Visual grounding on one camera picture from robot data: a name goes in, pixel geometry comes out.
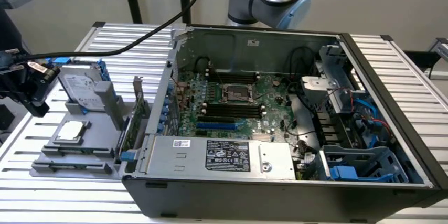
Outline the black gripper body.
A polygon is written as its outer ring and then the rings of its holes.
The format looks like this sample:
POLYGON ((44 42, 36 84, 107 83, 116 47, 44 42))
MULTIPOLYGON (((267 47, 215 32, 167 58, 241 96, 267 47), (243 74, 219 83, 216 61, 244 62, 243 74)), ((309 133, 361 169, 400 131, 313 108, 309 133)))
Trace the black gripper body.
POLYGON ((1 69, 1 99, 43 103, 57 82, 60 66, 28 61, 1 69))

